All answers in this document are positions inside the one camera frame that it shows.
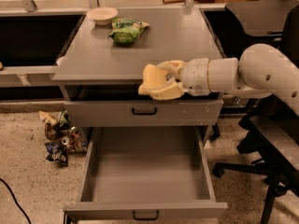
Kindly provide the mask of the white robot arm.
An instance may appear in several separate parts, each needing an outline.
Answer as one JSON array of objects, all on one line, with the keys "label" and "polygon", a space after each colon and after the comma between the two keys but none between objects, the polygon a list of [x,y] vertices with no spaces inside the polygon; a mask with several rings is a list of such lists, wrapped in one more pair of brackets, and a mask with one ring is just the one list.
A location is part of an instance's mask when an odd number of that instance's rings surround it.
[{"label": "white robot arm", "polygon": [[265,44],[248,47],[240,58],[149,64],[143,71],[141,93],[155,100],[225,92],[240,97],[276,95],[299,114],[299,69],[281,51]]}]

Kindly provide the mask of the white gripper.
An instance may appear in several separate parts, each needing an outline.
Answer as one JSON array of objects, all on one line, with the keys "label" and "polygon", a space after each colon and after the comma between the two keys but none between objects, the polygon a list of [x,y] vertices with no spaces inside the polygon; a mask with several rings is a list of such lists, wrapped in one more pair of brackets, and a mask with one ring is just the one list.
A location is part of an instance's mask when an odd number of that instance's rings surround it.
[{"label": "white gripper", "polygon": [[162,86],[149,92],[154,100],[172,100],[181,97],[185,92],[192,96],[208,96],[210,90],[207,82],[209,59],[194,59],[187,63],[172,60],[159,63],[158,68],[166,70],[173,77]]}]

